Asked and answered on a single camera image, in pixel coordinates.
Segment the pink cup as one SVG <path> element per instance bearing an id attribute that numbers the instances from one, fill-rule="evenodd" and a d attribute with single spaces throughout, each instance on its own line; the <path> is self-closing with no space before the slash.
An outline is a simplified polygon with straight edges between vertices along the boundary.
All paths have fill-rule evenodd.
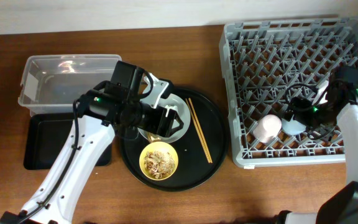
<path id="1" fill-rule="evenodd" d="M 257 122 L 252 134 L 260 142 L 268 143 L 279 134 L 281 128 L 281 119 L 273 114 L 268 114 Z"/>

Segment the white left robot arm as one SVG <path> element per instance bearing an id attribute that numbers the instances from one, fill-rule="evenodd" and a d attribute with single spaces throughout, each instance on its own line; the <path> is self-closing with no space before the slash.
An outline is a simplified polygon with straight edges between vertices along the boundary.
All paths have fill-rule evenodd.
<path id="1" fill-rule="evenodd" d="M 139 128 L 163 138 L 185 134 L 190 113 L 161 105 L 172 96 L 170 80 L 118 61 L 112 77 L 73 102 L 70 133 L 45 180 L 19 214 L 4 212 L 0 223 L 71 223 L 93 168 L 116 131 Z"/>

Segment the food scraps pile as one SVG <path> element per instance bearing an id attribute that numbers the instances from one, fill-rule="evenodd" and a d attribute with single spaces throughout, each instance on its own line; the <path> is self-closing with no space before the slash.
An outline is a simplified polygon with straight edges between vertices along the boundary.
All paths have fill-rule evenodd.
<path id="1" fill-rule="evenodd" d="M 144 157 L 144 168 L 153 178 L 163 179 L 173 173 L 175 161 L 169 152 L 147 152 Z"/>

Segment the grey ceramic plate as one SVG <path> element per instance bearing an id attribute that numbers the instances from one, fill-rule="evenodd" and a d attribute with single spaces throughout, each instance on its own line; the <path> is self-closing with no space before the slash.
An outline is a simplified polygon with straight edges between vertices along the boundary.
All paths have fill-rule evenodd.
<path id="1" fill-rule="evenodd" d="M 166 143 L 173 143 L 177 140 L 179 140 L 181 137 L 185 135 L 188 128 L 190 127 L 190 111 L 188 107 L 185 105 L 185 101 L 180 98 L 178 95 L 171 93 L 170 96 L 167 99 L 161 98 L 158 106 L 161 106 L 163 108 L 166 108 L 167 105 L 176 105 L 178 107 L 178 116 L 181 118 L 181 120 L 184 122 L 183 129 L 179 130 L 177 133 L 172 135 L 171 137 L 161 137 L 161 141 Z M 138 128 L 139 133 L 144 137 L 147 138 L 146 132 L 144 128 Z"/>

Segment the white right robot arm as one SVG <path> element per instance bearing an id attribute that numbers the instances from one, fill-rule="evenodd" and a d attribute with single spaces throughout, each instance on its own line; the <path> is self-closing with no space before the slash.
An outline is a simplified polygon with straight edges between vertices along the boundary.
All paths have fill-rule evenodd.
<path id="1" fill-rule="evenodd" d="M 286 99 L 282 129 L 287 135 L 306 132 L 312 141 L 329 141 L 339 128 L 345 150 L 346 186 L 317 213 L 282 211 L 277 223 L 358 223 L 358 68 L 338 67 L 326 86 L 311 86 L 313 101 Z"/>

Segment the yellow bowl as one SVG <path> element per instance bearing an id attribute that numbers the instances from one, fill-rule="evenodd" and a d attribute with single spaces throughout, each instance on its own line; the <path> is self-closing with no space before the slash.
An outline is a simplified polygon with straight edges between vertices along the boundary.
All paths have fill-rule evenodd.
<path id="1" fill-rule="evenodd" d="M 168 143 L 153 142 L 144 147 L 139 156 L 142 173 L 151 180 L 170 178 L 178 167 L 178 154 Z"/>

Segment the gold snack wrapper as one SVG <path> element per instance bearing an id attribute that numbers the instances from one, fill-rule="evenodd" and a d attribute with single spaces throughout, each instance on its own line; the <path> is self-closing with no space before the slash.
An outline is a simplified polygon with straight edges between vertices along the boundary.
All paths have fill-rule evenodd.
<path id="1" fill-rule="evenodd" d="M 146 132 L 146 136 L 147 136 L 149 143 L 161 141 L 161 138 L 156 134 Z"/>

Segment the light blue cup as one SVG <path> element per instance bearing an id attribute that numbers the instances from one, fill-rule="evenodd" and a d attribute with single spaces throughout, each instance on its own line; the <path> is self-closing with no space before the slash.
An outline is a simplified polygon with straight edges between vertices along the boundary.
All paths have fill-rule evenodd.
<path id="1" fill-rule="evenodd" d="M 282 131 L 289 135 L 289 136 L 295 136 L 298 134 L 301 134 L 306 130 L 306 126 L 304 124 L 301 124 L 299 121 L 296 121 L 294 119 L 286 120 L 282 118 Z"/>

